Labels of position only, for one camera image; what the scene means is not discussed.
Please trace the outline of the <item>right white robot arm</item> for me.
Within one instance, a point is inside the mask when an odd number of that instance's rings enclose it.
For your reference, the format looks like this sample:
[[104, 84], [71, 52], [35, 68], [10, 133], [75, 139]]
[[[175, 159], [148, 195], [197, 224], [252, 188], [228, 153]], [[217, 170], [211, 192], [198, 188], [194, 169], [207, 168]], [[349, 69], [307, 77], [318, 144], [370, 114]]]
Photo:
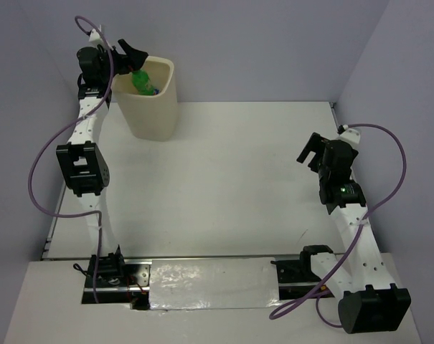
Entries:
[[386, 268], [368, 217], [362, 187], [352, 178], [360, 134], [347, 129], [333, 140], [312, 133], [297, 161], [309, 154], [308, 167], [319, 178], [319, 198], [333, 219], [345, 248], [337, 259], [328, 247], [304, 247], [299, 263], [306, 280], [324, 279], [338, 302], [338, 315], [346, 333], [396, 331], [407, 313], [411, 297], [397, 286]]

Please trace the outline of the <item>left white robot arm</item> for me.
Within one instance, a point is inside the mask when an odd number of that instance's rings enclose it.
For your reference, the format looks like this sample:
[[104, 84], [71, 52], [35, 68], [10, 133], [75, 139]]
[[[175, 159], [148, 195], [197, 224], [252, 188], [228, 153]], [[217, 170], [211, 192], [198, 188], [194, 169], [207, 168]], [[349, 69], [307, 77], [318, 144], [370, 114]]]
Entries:
[[66, 186], [76, 195], [85, 213], [93, 253], [87, 270], [94, 282], [112, 286], [123, 284], [128, 276], [121, 248], [110, 225], [106, 189], [110, 183], [108, 164], [98, 147], [103, 121], [111, 101], [110, 76], [127, 75], [143, 66], [146, 52], [118, 40], [123, 52], [106, 50], [101, 44], [77, 52], [81, 69], [77, 80], [79, 123], [69, 140], [56, 148]]

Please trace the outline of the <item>green plastic bottle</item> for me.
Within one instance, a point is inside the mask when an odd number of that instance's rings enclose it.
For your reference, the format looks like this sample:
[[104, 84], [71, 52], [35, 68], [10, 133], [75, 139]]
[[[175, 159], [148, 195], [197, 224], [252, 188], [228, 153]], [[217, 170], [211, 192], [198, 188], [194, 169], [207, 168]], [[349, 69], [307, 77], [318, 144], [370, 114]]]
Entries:
[[132, 71], [131, 81], [139, 95], [152, 96], [154, 94], [154, 87], [148, 73], [144, 70]]

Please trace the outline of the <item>beige plastic bin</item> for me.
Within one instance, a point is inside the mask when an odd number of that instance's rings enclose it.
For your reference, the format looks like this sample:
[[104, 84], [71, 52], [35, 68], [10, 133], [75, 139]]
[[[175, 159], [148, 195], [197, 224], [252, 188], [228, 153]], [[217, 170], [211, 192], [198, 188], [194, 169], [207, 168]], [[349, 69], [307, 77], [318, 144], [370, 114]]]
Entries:
[[131, 75], [117, 75], [112, 84], [113, 95], [135, 137], [167, 141], [179, 117], [174, 63], [169, 59], [150, 56], [142, 70], [159, 91], [158, 94], [140, 95]]

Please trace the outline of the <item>silver reflective sheet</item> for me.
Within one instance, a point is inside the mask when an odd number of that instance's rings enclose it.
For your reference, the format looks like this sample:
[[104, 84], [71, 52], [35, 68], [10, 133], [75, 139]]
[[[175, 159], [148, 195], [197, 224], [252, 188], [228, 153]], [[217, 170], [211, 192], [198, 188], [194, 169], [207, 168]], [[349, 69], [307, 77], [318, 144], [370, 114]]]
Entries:
[[152, 310], [219, 310], [280, 304], [271, 257], [155, 260], [151, 265]]

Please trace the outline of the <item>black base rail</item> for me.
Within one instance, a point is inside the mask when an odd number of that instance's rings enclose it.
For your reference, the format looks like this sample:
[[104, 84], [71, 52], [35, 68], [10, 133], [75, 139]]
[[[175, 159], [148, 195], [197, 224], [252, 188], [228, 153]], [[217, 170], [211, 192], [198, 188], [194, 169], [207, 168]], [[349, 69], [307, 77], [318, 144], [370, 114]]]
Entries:
[[81, 303], [132, 310], [257, 309], [303, 297], [319, 282], [299, 256], [127, 259], [124, 270], [84, 269]]

